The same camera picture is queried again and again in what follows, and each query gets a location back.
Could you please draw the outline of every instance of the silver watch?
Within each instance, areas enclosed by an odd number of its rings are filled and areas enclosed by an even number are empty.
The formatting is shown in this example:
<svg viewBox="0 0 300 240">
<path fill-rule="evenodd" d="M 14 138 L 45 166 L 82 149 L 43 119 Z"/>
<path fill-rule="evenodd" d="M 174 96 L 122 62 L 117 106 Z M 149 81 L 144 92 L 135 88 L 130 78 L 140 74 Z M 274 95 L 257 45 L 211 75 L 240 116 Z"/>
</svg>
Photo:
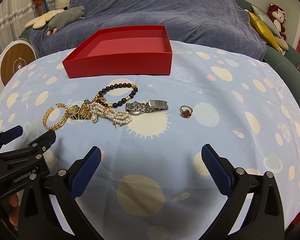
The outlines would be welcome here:
<svg viewBox="0 0 300 240">
<path fill-rule="evenodd" d="M 149 100 L 146 103 L 139 103 L 134 101 L 133 103 L 126 104 L 126 111 L 133 116 L 138 116 L 143 113 L 151 113 L 153 111 L 168 110 L 167 101 L 163 100 Z"/>
</svg>

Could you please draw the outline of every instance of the ring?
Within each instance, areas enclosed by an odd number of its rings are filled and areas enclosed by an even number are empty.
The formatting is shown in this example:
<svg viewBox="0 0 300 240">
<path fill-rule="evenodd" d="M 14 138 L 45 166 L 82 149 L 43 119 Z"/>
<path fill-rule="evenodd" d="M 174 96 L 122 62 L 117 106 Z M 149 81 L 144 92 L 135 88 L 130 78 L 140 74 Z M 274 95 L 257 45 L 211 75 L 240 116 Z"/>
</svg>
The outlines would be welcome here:
<svg viewBox="0 0 300 240">
<path fill-rule="evenodd" d="M 42 120 L 42 123 L 43 123 L 43 126 L 47 129 L 47 130 L 58 130 L 60 129 L 65 123 L 66 121 L 68 120 L 69 118 L 69 115 L 68 115 L 68 107 L 66 107 L 66 105 L 64 104 L 56 104 L 56 106 L 58 108 L 65 108 L 66 109 L 66 112 L 63 116 L 63 118 L 60 120 L 60 122 L 58 122 L 57 124 L 55 124 L 54 126 L 47 126 L 47 119 L 49 117 L 49 115 L 52 113 L 52 111 L 54 110 L 53 107 L 50 107 L 47 112 L 44 114 L 44 117 L 43 117 L 43 120 Z"/>
<path fill-rule="evenodd" d="M 189 118 L 192 115 L 193 109 L 189 106 L 181 106 L 180 113 L 183 118 Z"/>
</svg>

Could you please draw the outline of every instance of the textured blue pad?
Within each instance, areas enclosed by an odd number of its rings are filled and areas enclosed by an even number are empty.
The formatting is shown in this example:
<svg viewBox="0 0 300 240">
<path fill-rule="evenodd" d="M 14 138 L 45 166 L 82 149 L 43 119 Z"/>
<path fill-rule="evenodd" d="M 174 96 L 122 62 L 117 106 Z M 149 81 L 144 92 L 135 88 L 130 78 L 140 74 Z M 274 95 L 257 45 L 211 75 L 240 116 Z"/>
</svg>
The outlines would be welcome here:
<svg viewBox="0 0 300 240">
<path fill-rule="evenodd" d="M 212 152 L 207 145 L 201 150 L 201 158 L 222 195 L 232 194 L 232 179 L 218 160 L 217 153 Z"/>
<path fill-rule="evenodd" d="M 90 154 L 90 156 L 71 180 L 70 195 L 73 199 L 83 194 L 101 162 L 101 150 L 98 147 L 92 147 L 88 154 Z"/>
<path fill-rule="evenodd" d="M 12 142 L 14 139 L 20 137 L 22 134 L 23 134 L 23 128 L 22 126 L 18 125 L 2 133 L 0 136 L 0 143 L 8 144 L 9 142 Z"/>
</svg>

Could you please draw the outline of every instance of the yellow pillow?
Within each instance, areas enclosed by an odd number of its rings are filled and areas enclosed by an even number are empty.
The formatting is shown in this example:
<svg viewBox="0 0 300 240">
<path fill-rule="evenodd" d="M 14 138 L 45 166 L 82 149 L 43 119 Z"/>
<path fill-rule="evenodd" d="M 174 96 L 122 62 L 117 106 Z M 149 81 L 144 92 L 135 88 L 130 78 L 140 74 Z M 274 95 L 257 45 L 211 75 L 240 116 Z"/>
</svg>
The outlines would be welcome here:
<svg viewBox="0 0 300 240">
<path fill-rule="evenodd" d="M 255 27 L 257 32 L 260 34 L 260 36 L 262 38 L 264 38 L 271 47 L 275 48 L 278 52 L 281 53 L 282 50 L 279 47 L 275 37 L 273 36 L 273 34 L 272 34 L 271 30 L 268 28 L 268 26 L 263 21 L 261 21 L 258 16 L 256 16 L 255 14 L 253 14 L 251 12 L 249 12 L 249 17 L 250 17 L 250 20 L 251 20 L 253 26 Z"/>
</svg>

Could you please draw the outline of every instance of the red box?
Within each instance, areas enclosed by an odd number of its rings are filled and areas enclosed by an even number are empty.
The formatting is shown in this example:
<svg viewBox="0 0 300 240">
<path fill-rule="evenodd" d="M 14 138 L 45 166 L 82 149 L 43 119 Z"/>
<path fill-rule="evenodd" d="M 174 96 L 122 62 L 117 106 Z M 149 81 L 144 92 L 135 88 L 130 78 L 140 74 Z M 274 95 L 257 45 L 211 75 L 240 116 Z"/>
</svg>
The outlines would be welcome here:
<svg viewBox="0 0 300 240">
<path fill-rule="evenodd" d="M 69 78 L 103 75 L 170 75 L 172 49 L 163 25 L 97 31 L 63 65 Z"/>
</svg>

